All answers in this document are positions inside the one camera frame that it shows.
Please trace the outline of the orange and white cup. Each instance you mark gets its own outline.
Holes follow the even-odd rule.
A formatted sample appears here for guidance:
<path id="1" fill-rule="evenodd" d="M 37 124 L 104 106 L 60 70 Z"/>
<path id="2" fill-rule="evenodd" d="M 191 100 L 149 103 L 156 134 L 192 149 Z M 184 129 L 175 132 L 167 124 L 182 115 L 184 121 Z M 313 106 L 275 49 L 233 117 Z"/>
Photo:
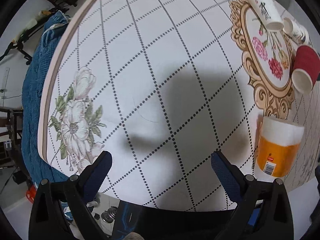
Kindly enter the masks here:
<path id="1" fill-rule="evenodd" d="M 258 141 L 258 167 L 269 176 L 286 176 L 298 153 L 304 129 L 304 126 L 274 116 L 263 117 Z"/>

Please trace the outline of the red ribbed paper cup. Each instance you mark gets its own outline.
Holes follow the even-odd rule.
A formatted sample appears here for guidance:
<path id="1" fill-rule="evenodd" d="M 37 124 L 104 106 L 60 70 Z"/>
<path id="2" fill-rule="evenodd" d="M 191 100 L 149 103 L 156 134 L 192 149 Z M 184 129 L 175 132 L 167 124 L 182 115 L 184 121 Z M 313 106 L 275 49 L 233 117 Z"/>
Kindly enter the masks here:
<path id="1" fill-rule="evenodd" d="M 301 94 L 309 94 L 319 76 L 319 54 L 309 45 L 300 45 L 296 51 L 291 80 Z"/>

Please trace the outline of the small white patterned cup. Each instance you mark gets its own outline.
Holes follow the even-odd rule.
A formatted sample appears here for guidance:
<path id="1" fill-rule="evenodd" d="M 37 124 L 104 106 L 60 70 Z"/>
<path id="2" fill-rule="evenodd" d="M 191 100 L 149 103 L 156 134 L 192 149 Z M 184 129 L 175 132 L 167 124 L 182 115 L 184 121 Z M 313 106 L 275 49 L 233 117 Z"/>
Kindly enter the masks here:
<path id="1" fill-rule="evenodd" d="M 309 33 L 306 28 L 295 21 L 285 17 L 283 19 L 283 31 L 298 45 L 308 45 L 310 42 Z"/>

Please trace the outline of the tall white paper cup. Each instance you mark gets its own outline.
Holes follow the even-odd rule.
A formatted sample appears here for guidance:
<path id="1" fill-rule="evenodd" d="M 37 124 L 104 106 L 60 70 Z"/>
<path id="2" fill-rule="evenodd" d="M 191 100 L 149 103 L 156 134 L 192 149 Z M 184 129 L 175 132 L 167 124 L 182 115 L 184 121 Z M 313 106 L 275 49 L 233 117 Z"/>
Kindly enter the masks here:
<path id="1" fill-rule="evenodd" d="M 248 0 L 267 30 L 280 31 L 284 24 L 273 0 Z"/>

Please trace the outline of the black blue box below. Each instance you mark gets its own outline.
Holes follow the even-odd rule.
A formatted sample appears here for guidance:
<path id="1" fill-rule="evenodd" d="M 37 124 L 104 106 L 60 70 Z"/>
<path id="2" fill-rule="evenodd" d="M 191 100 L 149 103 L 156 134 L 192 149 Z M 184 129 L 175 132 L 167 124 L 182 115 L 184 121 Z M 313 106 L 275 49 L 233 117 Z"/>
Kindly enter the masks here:
<path id="1" fill-rule="evenodd" d="M 143 207 L 125 201 L 120 201 L 113 225 L 111 239 L 124 239 L 134 232 Z"/>

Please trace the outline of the white checked floral tablecloth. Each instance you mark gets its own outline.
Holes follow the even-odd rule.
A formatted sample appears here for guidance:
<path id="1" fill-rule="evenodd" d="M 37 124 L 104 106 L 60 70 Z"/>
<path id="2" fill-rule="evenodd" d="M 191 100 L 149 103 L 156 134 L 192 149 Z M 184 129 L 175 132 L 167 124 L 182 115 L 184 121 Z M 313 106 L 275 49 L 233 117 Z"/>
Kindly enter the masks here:
<path id="1" fill-rule="evenodd" d="M 235 204 L 211 153 L 272 180 L 255 161 L 260 123 L 272 115 L 305 128 L 283 178 L 292 191 L 313 179 L 319 156 L 319 86 L 294 90 L 296 49 L 283 32 L 266 30 L 247 0 L 87 0 L 45 79 L 39 155 L 71 176 L 108 151 L 107 196 L 228 210 Z"/>

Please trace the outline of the black tripod stand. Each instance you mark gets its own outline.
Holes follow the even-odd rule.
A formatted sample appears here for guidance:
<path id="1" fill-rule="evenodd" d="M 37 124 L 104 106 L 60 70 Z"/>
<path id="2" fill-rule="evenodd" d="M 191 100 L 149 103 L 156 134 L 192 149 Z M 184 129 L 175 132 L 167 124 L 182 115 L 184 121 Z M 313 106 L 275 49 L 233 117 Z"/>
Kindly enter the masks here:
<path id="1" fill-rule="evenodd" d="M 9 43 L 7 49 L 5 50 L 4 54 L 1 56 L 1 61 L 9 55 L 9 52 L 13 49 L 16 49 L 19 51 L 23 58 L 26 59 L 26 65 L 31 64 L 31 61 L 33 57 L 29 55 L 26 51 L 24 51 L 24 43 L 29 40 L 30 37 L 32 37 L 37 31 L 41 29 L 41 27 L 48 21 L 50 16 L 55 11 L 50 10 L 41 10 L 39 14 L 32 18 L 28 24 L 25 26 L 24 29 L 22 29 L 16 37 Z"/>

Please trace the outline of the blue textured cloth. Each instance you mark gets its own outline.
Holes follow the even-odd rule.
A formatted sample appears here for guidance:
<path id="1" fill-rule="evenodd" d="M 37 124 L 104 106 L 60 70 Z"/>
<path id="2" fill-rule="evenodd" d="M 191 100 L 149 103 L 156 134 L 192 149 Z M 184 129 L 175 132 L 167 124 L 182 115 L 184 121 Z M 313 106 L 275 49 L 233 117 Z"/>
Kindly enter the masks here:
<path id="1" fill-rule="evenodd" d="M 48 179 L 50 182 L 67 180 L 63 173 L 51 167 L 39 156 L 37 132 L 44 81 L 53 53 L 68 26 L 68 22 L 69 17 L 58 11 L 50 16 L 44 24 L 41 38 L 22 86 L 22 157 L 35 187 L 38 187 L 43 179 Z"/>

